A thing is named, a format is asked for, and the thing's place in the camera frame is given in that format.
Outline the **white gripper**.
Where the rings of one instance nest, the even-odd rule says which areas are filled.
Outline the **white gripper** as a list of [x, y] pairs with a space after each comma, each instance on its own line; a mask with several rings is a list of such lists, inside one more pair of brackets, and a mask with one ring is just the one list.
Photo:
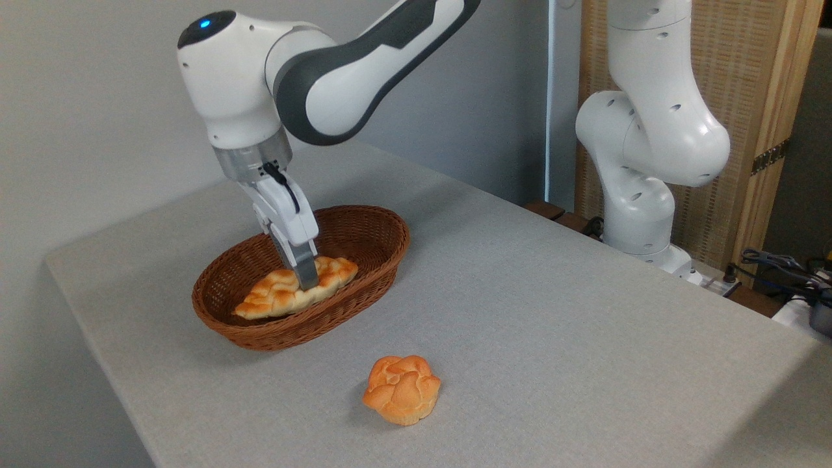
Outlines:
[[268, 229], [268, 236], [282, 263], [293, 270], [300, 290], [316, 287], [320, 280], [313, 240], [320, 231], [303, 190], [285, 173], [280, 173], [278, 179], [268, 175], [255, 183], [240, 183], [240, 186], [252, 199], [262, 228], [272, 228]]

